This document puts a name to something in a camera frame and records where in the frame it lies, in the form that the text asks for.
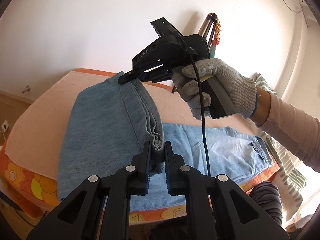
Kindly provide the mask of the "right forearm beige sleeve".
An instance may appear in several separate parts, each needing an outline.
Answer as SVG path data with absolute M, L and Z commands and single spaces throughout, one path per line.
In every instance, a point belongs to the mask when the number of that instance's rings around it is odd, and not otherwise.
M 251 120 L 306 166 L 319 172 L 319 120 L 257 88 L 257 107 Z

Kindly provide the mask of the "right hand in grey glove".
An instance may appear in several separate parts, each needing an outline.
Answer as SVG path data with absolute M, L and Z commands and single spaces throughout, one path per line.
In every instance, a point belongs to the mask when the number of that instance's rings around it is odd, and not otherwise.
M 257 88 L 252 78 L 244 77 L 220 59 L 206 59 L 196 62 L 199 77 L 212 75 L 217 77 L 229 95 L 231 102 L 243 118 L 250 118 L 257 107 Z M 180 97 L 191 108 L 193 117 L 201 119 L 199 86 L 196 74 L 190 64 L 179 73 L 174 73 L 172 81 Z

